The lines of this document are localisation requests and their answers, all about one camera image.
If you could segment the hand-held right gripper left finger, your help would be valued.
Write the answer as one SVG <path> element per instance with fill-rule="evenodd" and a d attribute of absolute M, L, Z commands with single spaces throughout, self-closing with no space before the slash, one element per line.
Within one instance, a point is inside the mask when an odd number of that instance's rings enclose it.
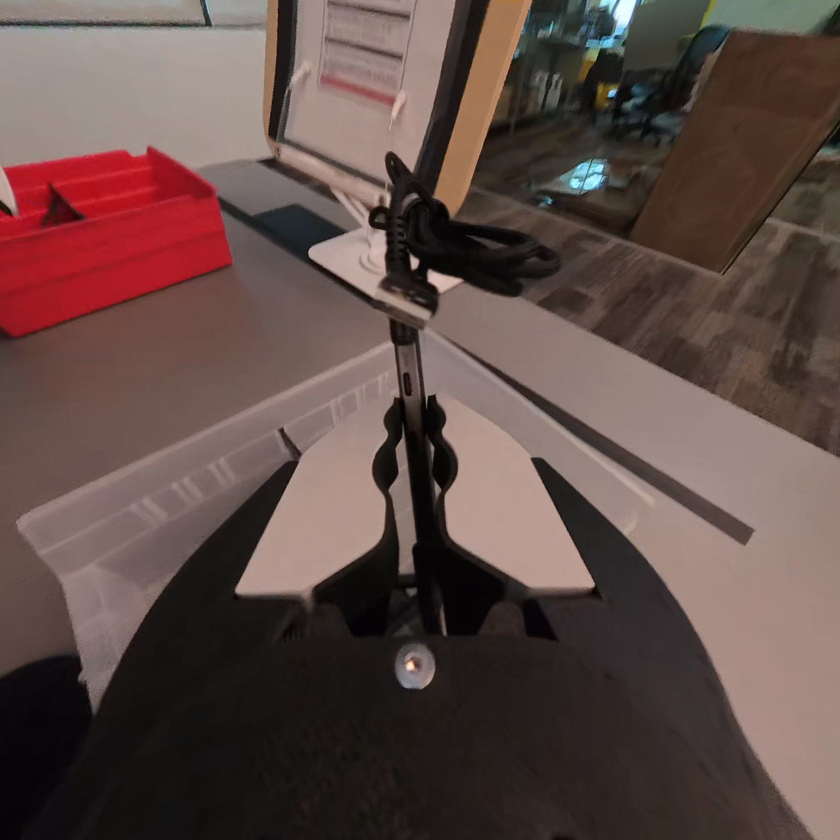
<path fill-rule="evenodd" d="M 241 599 L 314 601 L 396 525 L 391 488 L 402 438 L 398 401 L 380 397 L 307 449 L 235 587 Z"/>

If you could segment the clear plastic bin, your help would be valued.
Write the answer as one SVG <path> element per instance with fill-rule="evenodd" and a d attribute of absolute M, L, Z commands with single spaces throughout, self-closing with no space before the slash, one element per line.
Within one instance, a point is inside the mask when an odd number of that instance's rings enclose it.
<path fill-rule="evenodd" d="M 422 337 L 425 384 L 453 396 L 544 459 L 625 535 L 655 499 L 528 398 L 433 332 Z M 326 442 L 335 456 L 352 421 L 397 395 L 381 344 L 24 514 L 17 530 L 56 574 L 93 710 L 154 601 L 184 562 L 278 469 Z"/>

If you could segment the instruction sheet in sleeve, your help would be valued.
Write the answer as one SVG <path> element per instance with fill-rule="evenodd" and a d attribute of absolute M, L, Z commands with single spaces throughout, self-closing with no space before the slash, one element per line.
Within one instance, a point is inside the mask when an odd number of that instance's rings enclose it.
<path fill-rule="evenodd" d="M 378 179 L 387 151 L 421 155 L 454 1 L 296 2 L 293 75 L 280 140 Z"/>

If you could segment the brown wood panel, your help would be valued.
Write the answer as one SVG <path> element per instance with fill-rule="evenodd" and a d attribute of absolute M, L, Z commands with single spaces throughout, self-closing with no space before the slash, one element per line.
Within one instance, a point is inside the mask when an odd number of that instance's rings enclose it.
<path fill-rule="evenodd" d="M 838 125 L 839 38 L 730 33 L 630 240 L 722 273 Z"/>

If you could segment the white stand base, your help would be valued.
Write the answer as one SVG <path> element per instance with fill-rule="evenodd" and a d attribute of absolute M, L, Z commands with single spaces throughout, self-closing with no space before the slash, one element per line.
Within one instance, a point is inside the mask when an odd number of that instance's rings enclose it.
<path fill-rule="evenodd" d="M 392 303 L 400 307 L 394 292 L 380 292 L 385 278 L 385 233 L 360 227 L 338 237 L 310 247 L 309 258 L 348 285 L 378 303 Z"/>

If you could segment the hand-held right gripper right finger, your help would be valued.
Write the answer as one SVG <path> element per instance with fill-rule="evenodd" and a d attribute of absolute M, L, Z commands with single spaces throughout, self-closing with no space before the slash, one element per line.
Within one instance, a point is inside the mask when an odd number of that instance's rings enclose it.
<path fill-rule="evenodd" d="M 595 582 L 528 451 L 449 394 L 430 401 L 437 515 L 447 546 L 527 597 Z"/>

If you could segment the dark blue mat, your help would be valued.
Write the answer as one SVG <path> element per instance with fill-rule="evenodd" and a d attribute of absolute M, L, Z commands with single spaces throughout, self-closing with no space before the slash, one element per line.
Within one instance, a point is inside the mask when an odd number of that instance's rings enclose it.
<path fill-rule="evenodd" d="M 300 204 L 290 204 L 252 216 L 260 233 L 300 259 L 310 259 L 315 245 L 341 236 L 345 231 Z"/>

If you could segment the black office chair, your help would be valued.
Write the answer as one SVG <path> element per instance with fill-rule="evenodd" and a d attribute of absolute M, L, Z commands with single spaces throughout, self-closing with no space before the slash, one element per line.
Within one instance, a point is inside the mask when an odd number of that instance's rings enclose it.
<path fill-rule="evenodd" d="M 636 132 L 674 142 L 688 116 L 688 106 L 707 59 L 716 55 L 730 33 L 726 25 L 711 25 L 690 36 L 676 63 L 666 68 L 628 71 L 612 106 L 610 135 L 616 140 Z"/>

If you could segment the red plastic bin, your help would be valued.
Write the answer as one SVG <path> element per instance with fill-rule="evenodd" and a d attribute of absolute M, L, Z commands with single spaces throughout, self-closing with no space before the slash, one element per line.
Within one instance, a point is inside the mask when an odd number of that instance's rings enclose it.
<path fill-rule="evenodd" d="M 22 338 L 233 262 L 217 189 L 153 147 L 2 170 L 1 327 Z"/>

